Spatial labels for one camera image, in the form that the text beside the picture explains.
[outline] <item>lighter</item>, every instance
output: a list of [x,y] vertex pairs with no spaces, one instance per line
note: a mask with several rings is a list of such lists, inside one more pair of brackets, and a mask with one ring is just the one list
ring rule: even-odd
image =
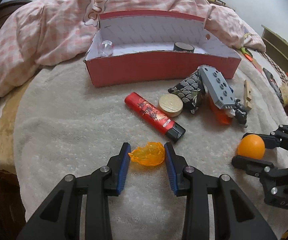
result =
[[149,122],[162,134],[165,134],[172,141],[176,142],[184,133],[185,129],[178,123],[171,120],[162,111],[150,104],[146,99],[137,93],[129,94],[125,100],[125,104],[133,109],[145,121]]

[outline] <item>wooden shelf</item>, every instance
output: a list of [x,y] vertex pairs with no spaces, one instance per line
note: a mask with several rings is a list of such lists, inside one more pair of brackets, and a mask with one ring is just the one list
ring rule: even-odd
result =
[[264,37],[265,32],[267,31],[267,32],[271,33],[272,35],[274,35],[275,37],[277,37],[282,43],[284,43],[284,45],[286,45],[288,47],[288,42],[286,40],[284,40],[280,35],[271,31],[269,28],[265,27],[264,25],[262,25],[262,27],[264,28],[262,38]]
[[269,41],[268,41],[267,39],[265,39],[265,38],[263,38],[263,41],[264,41],[264,43],[268,43],[269,45],[271,45],[274,49],[276,49],[276,50],[285,58],[285,60],[288,61],[288,58],[287,58],[277,47],[275,47],[271,42],[269,42]]

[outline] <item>wooden clothespin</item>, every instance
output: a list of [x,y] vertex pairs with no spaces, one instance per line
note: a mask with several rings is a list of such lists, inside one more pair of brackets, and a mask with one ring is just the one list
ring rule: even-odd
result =
[[250,111],[252,109],[251,100],[252,100],[251,85],[247,80],[245,80],[244,81],[244,106],[247,111]]

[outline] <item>black tape roll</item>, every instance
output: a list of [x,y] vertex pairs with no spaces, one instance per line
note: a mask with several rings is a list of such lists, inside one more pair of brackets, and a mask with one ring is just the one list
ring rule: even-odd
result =
[[194,52],[194,47],[192,45],[184,43],[184,42],[176,42],[176,43],[174,43],[173,50]]

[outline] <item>red cardboard box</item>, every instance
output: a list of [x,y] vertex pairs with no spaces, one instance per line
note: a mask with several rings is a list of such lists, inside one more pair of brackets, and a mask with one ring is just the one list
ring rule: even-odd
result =
[[[156,10],[101,14],[100,28],[84,60],[93,85],[181,79],[200,65],[233,78],[239,54],[204,29],[204,22],[201,17]],[[106,40],[113,43],[113,54],[98,57],[98,48]],[[178,41],[193,45],[194,53],[173,51]]]

